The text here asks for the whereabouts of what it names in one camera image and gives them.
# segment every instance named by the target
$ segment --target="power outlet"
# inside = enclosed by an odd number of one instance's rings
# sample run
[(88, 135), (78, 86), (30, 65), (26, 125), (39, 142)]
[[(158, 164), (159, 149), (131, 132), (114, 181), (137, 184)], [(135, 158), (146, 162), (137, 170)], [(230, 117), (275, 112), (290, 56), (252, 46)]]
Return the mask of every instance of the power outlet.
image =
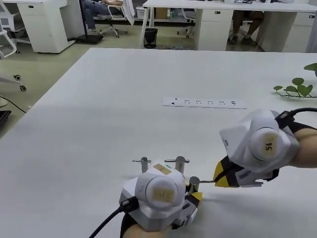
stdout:
[(240, 100), (229, 99), (195, 99), (195, 98), (171, 98), (165, 97), (162, 100), (163, 106), (170, 107), (198, 107), (198, 108), (236, 108), (246, 109), (246, 104)]

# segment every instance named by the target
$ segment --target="plant leaf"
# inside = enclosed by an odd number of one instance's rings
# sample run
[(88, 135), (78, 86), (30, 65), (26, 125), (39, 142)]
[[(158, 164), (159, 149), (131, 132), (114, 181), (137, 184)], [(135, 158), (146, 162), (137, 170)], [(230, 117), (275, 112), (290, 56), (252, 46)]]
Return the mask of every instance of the plant leaf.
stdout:
[(310, 94), (311, 91), (313, 90), (313, 86), (310, 84), (310, 85), (307, 86), (307, 88), (309, 89), (309, 93), (308, 94)]
[(273, 89), (277, 91), (277, 90), (280, 90), (280, 89), (282, 89), (282, 88), (283, 88), (283, 86), (279, 86), (279, 85), (278, 85), (278, 86), (275, 86)]
[(304, 67), (305, 70), (317, 71), (317, 63), (312, 63)]
[(293, 82), (293, 84), (298, 86), (298, 85), (302, 85), (304, 83), (304, 79), (303, 78), (294, 78), (292, 80), (292, 82)]
[(287, 86), (286, 87), (286, 91), (287, 92), (294, 92), (294, 93), (297, 93), (297, 89), (294, 87), (294, 86)]
[(310, 94), (310, 92), (312, 91), (313, 89), (313, 86), (312, 85), (309, 85), (307, 87), (305, 87), (304, 85), (299, 85), (298, 86), (298, 92), (300, 94), (302, 94), (304, 97), (306, 97), (307, 95)]

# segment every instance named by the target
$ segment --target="floor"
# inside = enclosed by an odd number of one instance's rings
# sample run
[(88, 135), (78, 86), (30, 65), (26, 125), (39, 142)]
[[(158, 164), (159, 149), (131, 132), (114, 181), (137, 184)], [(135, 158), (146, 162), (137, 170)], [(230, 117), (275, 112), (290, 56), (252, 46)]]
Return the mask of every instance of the floor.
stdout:
[[(94, 47), (102, 48), (137, 48), (141, 26), (117, 26), (118, 29), (128, 30), (129, 34), (121, 34), (115, 38), (112, 32), (105, 34), (103, 41)], [(193, 39), (186, 39), (185, 33), (176, 35), (180, 28), (158, 27), (157, 45), (159, 49), (183, 46), (193, 49)], [(88, 45), (75, 44), (59, 55), (37, 54), (30, 45), (21, 44), (18, 49), (21, 54), (14, 54), (0, 63), (0, 74), (11, 77), (13, 74), (22, 76), (22, 82), (27, 91), (21, 92), (19, 87), (11, 84), (0, 84), (2, 96), (10, 99), (24, 110), (30, 109), (59, 79), (60, 77), (90, 48)], [(255, 51), (255, 47), (228, 46), (227, 50)], [(8, 121), (0, 128), (0, 138), (24, 115), (10, 103), (1, 108), (11, 110)]]

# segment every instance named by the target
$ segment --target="green plant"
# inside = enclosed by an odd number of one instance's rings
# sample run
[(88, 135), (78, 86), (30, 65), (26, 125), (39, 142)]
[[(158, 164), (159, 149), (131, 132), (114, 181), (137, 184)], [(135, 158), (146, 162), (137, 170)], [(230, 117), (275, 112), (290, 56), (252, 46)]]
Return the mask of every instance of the green plant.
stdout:
[(305, 70), (317, 71), (317, 63), (311, 63), (304, 67)]
[(293, 85), (286, 86), (285, 88), (283, 86), (277, 85), (273, 89), (276, 91), (276, 93), (281, 97), (293, 97), (293, 98), (317, 98), (315, 96), (312, 96), (310, 93), (313, 90), (312, 85), (305, 86), (304, 79), (303, 78), (294, 78), (292, 80)]

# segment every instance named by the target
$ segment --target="wrist strap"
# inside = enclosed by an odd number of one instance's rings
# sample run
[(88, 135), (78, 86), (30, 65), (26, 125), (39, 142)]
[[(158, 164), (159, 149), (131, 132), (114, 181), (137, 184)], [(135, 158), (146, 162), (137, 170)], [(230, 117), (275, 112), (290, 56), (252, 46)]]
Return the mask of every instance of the wrist strap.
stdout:
[(317, 130), (316, 128), (314, 128), (312, 126), (301, 124), (301, 123), (298, 123), (298, 122), (295, 122), (295, 121), (290, 123), (288, 127), (290, 128), (292, 133), (296, 133), (297, 131), (299, 131), (301, 129), (306, 129), (306, 128)]
[(121, 231), (120, 231), (120, 238), (123, 238), (124, 233), (133, 225), (136, 225), (137, 222), (129, 215), (124, 214), (124, 217), (122, 219), (121, 223)]

